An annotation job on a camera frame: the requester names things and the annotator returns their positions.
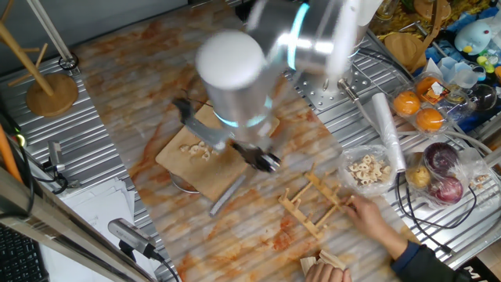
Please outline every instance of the blue plush toy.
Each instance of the blue plush toy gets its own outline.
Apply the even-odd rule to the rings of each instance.
[[[489,25],[476,21],[465,26],[454,39],[454,45],[459,51],[468,55],[477,55],[484,51],[491,41],[492,32]]]

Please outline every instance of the dark sleeve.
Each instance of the dark sleeve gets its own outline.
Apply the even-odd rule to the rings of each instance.
[[[456,272],[435,257],[426,245],[409,242],[404,253],[391,264],[402,282],[467,282],[471,277]]]

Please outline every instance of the round wooden base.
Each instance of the round wooden base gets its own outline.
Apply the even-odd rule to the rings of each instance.
[[[384,39],[386,48],[408,71],[414,67],[411,66],[411,63],[422,44],[422,41],[411,34],[390,34]],[[426,56],[423,53],[417,61],[417,66],[423,67],[424,65],[426,65]]]
[[[47,95],[35,81],[26,93],[28,108],[43,117],[53,117],[69,110],[78,98],[78,87],[73,78],[65,74],[47,74],[45,80],[54,90],[54,95]]]
[[[451,5],[445,2],[444,8],[442,9],[442,20],[447,19],[451,15]],[[427,20],[431,20],[433,14],[433,2],[428,0],[414,0],[414,9],[420,16]]]

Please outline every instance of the yellow fruit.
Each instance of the yellow fruit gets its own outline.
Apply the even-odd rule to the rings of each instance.
[[[415,114],[420,109],[421,102],[419,98],[417,98],[416,93],[404,91],[395,98],[393,106],[398,114],[409,116]]]
[[[444,118],[435,109],[422,109],[417,113],[416,125],[424,132],[436,132],[442,127]]]
[[[407,169],[405,178],[407,182],[412,184],[416,189],[424,189],[431,182],[430,172],[424,165]]]

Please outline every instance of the plastic wrap roll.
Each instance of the plastic wrap roll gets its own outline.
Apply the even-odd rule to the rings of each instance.
[[[388,106],[386,96],[383,93],[377,93],[373,96],[373,105],[377,117],[377,124],[380,128],[380,136],[384,146],[388,151],[388,159],[395,166],[397,172],[406,170],[405,158],[398,141],[397,128],[390,107]]]

